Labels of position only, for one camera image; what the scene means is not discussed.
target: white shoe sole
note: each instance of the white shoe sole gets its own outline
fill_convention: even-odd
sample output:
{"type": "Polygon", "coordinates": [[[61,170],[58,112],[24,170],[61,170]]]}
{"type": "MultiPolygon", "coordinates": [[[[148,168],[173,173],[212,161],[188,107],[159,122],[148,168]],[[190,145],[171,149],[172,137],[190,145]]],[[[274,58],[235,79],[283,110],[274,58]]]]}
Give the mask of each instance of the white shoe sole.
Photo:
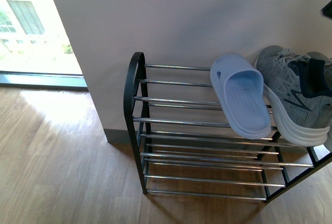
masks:
{"type": "Polygon", "coordinates": [[[326,149],[328,149],[329,152],[332,152],[332,130],[328,132],[327,140],[324,143],[324,146],[326,149]]]}
{"type": "Polygon", "coordinates": [[[325,143],[330,127],[313,129],[297,125],[288,116],[278,96],[265,84],[264,96],[271,103],[273,118],[278,131],[287,141],[303,146],[318,146],[325,143]]]}

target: green foliage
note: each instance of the green foliage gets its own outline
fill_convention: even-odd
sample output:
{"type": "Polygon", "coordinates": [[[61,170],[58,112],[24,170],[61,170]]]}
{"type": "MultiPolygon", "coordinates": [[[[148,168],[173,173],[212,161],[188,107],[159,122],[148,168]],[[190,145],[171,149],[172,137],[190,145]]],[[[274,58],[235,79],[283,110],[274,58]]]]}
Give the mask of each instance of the green foliage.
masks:
{"type": "Polygon", "coordinates": [[[72,48],[72,46],[70,44],[68,44],[68,45],[66,45],[66,44],[62,45],[62,49],[64,50],[65,54],[73,54],[74,53],[73,52],[73,48],[72,48]]]}

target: shoe rack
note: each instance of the shoe rack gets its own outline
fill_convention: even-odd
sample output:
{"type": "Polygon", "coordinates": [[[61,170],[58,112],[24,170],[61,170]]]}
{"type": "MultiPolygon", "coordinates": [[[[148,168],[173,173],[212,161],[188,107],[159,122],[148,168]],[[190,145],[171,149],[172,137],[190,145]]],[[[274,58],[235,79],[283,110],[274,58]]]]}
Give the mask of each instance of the shoe rack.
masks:
{"type": "MultiPolygon", "coordinates": [[[[207,75],[210,70],[208,67],[151,65],[145,63],[142,52],[133,55],[124,88],[123,109],[144,194],[270,202],[332,161],[331,153],[321,157],[313,147],[282,141],[276,127],[272,127],[268,138],[248,140],[210,134],[209,130],[216,129],[218,133],[231,132],[226,122],[152,118],[158,108],[167,109],[169,114],[183,113],[181,119],[186,118],[187,111],[222,114],[222,109],[219,102],[213,101],[149,97],[149,84],[167,86],[170,91],[174,87],[194,90],[212,86],[199,81],[150,79],[146,76],[148,69],[180,69],[183,74],[194,71],[207,75]],[[178,131],[188,127],[195,132],[178,131]]],[[[267,108],[272,113],[273,109],[268,105],[267,108]]]]}

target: sneaker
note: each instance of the sneaker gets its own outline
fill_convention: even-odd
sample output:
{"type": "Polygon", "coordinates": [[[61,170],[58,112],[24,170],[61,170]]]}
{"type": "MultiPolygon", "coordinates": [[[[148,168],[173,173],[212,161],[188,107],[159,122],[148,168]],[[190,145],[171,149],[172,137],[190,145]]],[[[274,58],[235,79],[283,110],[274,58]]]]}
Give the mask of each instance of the sneaker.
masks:
{"type": "MultiPolygon", "coordinates": [[[[311,58],[314,58],[317,60],[322,60],[325,62],[325,65],[324,65],[325,81],[326,81],[327,86],[330,89],[332,89],[332,60],[318,52],[309,52],[307,55],[310,56],[311,58]]],[[[332,129],[327,134],[327,140],[324,143],[324,146],[326,149],[328,149],[330,152],[332,152],[332,129]]]]}
{"type": "Polygon", "coordinates": [[[303,146],[323,144],[330,129],[332,102],[324,62],[271,46],[259,54],[255,66],[263,75],[264,96],[284,138],[303,146]]]}

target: slide sandal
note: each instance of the slide sandal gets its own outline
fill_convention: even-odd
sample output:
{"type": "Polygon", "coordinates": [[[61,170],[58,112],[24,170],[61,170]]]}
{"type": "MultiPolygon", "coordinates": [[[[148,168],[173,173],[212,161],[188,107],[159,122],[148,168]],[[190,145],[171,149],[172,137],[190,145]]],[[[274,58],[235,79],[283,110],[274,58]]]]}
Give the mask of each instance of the slide sandal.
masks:
{"type": "Polygon", "coordinates": [[[214,91],[231,128],[248,139],[271,132],[269,113],[263,100],[263,76],[239,54],[218,58],[210,69],[214,91]]]}

